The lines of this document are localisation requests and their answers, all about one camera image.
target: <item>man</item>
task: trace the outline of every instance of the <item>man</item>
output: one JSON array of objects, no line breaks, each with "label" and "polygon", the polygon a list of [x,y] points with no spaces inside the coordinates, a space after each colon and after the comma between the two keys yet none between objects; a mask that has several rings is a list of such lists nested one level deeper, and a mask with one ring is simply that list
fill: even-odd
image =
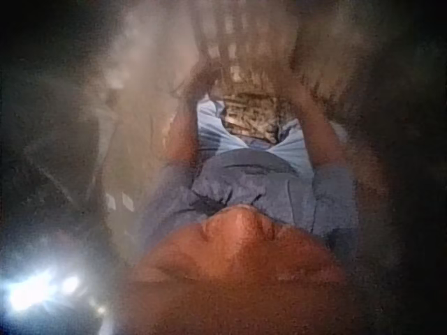
[{"label": "man", "polygon": [[201,100],[219,72],[197,66],[142,218],[144,255],[116,306],[126,334],[351,334],[356,206],[344,150],[288,70],[277,88],[299,124],[248,148]]}]

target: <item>nose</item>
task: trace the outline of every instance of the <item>nose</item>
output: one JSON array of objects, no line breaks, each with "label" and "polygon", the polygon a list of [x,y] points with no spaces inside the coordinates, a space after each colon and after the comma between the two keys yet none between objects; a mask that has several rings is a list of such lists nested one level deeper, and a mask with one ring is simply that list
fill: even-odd
[{"label": "nose", "polygon": [[205,231],[211,241],[222,243],[231,253],[274,237],[273,222],[256,208],[246,205],[224,209],[206,223]]}]

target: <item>blue shirt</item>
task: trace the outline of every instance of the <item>blue shirt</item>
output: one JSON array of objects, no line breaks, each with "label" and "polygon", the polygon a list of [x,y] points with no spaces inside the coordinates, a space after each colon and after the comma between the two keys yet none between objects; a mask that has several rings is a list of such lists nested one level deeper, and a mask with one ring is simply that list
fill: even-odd
[{"label": "blue shirt", "polygon": [[173,230],[235,204],[250,204],[278,223],[312,233],[342,262],[355,253],[354,184],[344,165],[319,167],[309,180],[269,152],[238,149],[210,158],[198,171],[167,165],[160,180],[140,222],[144,253]]}]

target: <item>hand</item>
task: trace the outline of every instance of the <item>hand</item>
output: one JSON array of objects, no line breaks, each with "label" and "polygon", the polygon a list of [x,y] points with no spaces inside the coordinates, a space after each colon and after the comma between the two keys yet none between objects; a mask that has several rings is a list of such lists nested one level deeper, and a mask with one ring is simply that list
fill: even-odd
[{"label": "hand", "polygon": [[211,91],[216,79],[221,73],[221,64],[218,61],[201,59],[191,69],[189,78],[184,84],[183,98],[196,103]]},{"label": "hand", "polygon": [[278,96],[296,104],[298,107],[306,108],[316,104],[311,91],[306,88],[288,64],[273,64],[266,69]]}]

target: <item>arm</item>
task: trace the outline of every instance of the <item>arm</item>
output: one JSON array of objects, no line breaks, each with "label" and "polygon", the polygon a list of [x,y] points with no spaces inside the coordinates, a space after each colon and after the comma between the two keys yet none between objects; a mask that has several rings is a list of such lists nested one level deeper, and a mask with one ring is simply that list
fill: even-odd
[{"label": "arm", "polygon": [[168,162],[195,166],[198,156],[197,102],[212,88],[219,64],[199,61],[186,81],[179,109],[171,124],[167,145]]},{"label": "arm", "polygon": [[343,146],[326,119],[323,107],[313,99],[290,66],[274,64],[267,71],[271,71],[270,77],[277,93],[297,107],[297,117],[313,168],[331,163],[345,164]]},{"label": "arm", "polygon": [[332,163],[346,164],[343,146],[326,119],[323,108],[308,92],[296,94],[291,100],[298,108],[298,119],[313,168]]},{"label": "arm", "polygon": [[166,160],[194,166],[198,153],[197,101],[182,99],[170,126]]}]

